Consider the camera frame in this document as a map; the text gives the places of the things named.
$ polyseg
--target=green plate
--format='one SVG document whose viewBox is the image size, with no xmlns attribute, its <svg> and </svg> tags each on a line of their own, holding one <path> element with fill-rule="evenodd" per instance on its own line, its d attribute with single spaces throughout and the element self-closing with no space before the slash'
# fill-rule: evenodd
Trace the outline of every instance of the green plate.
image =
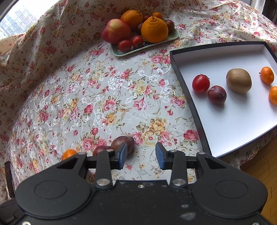
<svg viewBox="0 0 277 225">
<path fill-rule="evenodd" d="M 118 49 L 117 45 L 111 44 L 112 53 L 113 53 L 115 56 L 117 56 L 117 57 L 122 57 L 122 56 L 125 56 L 125 55 L 129 55 L 129 54 L 131 54 L 131 53 L 133 53 L 133 52 L 137 52 L 137 51 L 140 51 L 140 50 L 142 50 L 142 49 L 145 49 L 145 48 L 148 48 L 148 47 L 152 47 L 152 46 L 154 46 L 154 45 L 158 45 L 158 44 L 161 44 L 161 43 L 164 43 L 164 42 L 167 42 L 167 41 L 175 40 L 175 39 L 177 39 L 178 37 L 179 37 L 179 33 L 178 33 L 178 31 L 176 31 L 176 30 L 174 29 L 172 32 L 170 32 L 170 33 L 168 34 L 167 38 L 166 38 L 165 40 L 161 41 L 161 42 L 154 43 L 154 44 L 149 43 L 149 42 L 144 42 L 144 45 L 145 45 L 144 47 L 142 47 L 142 48 L 137 48 L 137 49 L 134 49 L 134 47 L 132 47 L 132 48 L 131 48 L 131 51 L 125 52 L 125 53 L 124 53 L 124 52 L 121 52 L 121 51 Z"/>
</svg>

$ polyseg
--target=tangerine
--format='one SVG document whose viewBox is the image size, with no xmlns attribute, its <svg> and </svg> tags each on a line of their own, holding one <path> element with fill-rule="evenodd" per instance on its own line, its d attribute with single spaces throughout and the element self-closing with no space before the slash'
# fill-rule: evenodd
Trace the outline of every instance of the tangerine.
<svg viewBox="0 0 277 225">
<path fill-rule="evenodd" d="M 162 14 L 160 12 L 153 12 L 152 16 L 155 16 L 155 17 L 157 17 L 159 19 L 163 19 L 163 16 L 162 16 Z"/>
<path fill-rule="evenodd" d="M 269 100 L 272 104 L 277 105 L 277 87 L 274 86 L 269 91 Z"/>
<path fill-rule="evenodd" d="M 64 152 L 63 156 L 62 156 L 62 160 L 65 160 L 73 155 L 77 154 L 76 150 L 74 149 L 68 149 Z"/>
<path fill-rule="evenodd" d="M 157 17 L 149 17 L 141 27 L 141 35 L 150 43 L 158 43 L 168 36 L 166 23 Z"/>
<path fill-rule="evenodd" d="M 269 67 L 263 67 L 260 72 L 261 80 L 266 84 L 271 84 L 274 81 L 274 73 Z"/>
<path fill-rule="evenodd" d="M 137 26 L 143 22 L 143 15 L 139 10 L 131 9 L 123 13 L 120 19 L 126 22 L 131 30 L 136 30 Z"/>
</svg>

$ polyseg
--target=fruit stem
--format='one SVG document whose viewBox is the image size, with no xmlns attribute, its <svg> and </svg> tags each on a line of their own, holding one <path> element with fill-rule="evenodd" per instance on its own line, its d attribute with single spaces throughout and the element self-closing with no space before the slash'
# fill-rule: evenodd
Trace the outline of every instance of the fruit stem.
<svg viewBox="0 0 277 225">
<path fill-rule="evenodd" d="M 201 75 L 204 75 L 205 77 L 207 77 L 207 78 L 208 78 L 208 76 L 207 76 L 207 75 L 205 75 L 205 74 L 201 74 Z M 210 79 L 210 78 L 208 78 L 208 79 Z"/>
<path fill-rule="evenodd" d="M 132 7 L 132 9 L 135 9 L 135 10 L 139 11 L 142 14 L 142 12 L 139 9 L 137 9 L 135 7 Z"/>
<path fill-rule="evenodd" d="M 147 7 L 146 7 L 146 9 L 150 12 L 150 14 L 152 15 L 152 18 L 154 19 L 152 12 Z"/>
</svg>

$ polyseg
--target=tomato stem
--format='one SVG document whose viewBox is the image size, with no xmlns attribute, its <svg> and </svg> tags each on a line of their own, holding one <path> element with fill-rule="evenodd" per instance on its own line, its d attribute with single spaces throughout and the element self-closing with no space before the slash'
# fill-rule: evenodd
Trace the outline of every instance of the tomato stem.
<svg viewBox="0 0 277 225">
<path fill-rule="evenodd" d="M 207 76 L 207 75 L 205 75 L 205 74 L 201 74 L 201 75 L 203 75 L 203 76 L 205 76 L 205 77 L 207 77 L 207 78 L 208 78 L 208 76 Z M 208 79 L 210 79 L 210 78 L 208 78 Z"/>
</svg>

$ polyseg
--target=cherry tomato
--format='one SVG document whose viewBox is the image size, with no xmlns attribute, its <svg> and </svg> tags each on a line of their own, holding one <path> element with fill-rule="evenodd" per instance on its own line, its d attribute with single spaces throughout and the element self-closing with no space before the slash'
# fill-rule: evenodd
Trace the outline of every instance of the cherry tomato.
<svg viewBox="0 0 277 225">
<path fill-rule="evenodd" d="M 118 48 L 122 52 L 129 52 L 131 47 L 132 43 L 129 40 L 123 40 L 118 43 Z"/>
<path fill-rule="evenodd" d="M 132 46 L 134 48 L 141 48 L 144 45 L 144 41 L 141 36 L 134 36 L 131 38 Z"/>
<path fill-rule="evenodd" d="M 206 75 L 199 74 L 192 81 L 192 89 L 197 92 L 205 92 L 210 87 L 210 80 Z"/>
</svg>

